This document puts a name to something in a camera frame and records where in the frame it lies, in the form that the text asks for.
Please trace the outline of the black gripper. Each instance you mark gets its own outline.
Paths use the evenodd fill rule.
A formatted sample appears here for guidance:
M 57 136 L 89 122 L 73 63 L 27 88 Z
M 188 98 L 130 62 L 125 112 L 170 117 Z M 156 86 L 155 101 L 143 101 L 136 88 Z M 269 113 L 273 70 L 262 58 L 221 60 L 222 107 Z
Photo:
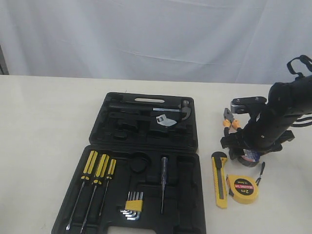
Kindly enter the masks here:
M 254 150 L 263 155 L 280 152 L 283 143 L 294 139 L 293 132 L 288 128 L 295 121 L 296 115 L 265 107 L 259 117 L 249 121 L 241 133 L 224 131 L 220 143 L 223 149 L 229 149 L 231 160 L 243 156 L 243 149 Z

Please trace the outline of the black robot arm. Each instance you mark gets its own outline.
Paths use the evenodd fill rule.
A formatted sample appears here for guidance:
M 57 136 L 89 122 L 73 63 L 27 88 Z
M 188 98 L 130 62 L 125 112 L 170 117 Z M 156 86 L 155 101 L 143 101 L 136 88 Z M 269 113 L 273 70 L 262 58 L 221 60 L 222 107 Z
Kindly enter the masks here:
M 284 142 L 294 139 L 289 128 L 303 127 L 299 121 L 312 112 L 312 77 L 277 82 L 270 88 L 268 97 L 234 98 L 231 111 L 250 115 L 245 127 L 220 141 L 223 148 L 229 148 L 231 159 L 242 157 L 244 150 L 260 156 L 279 152 Z

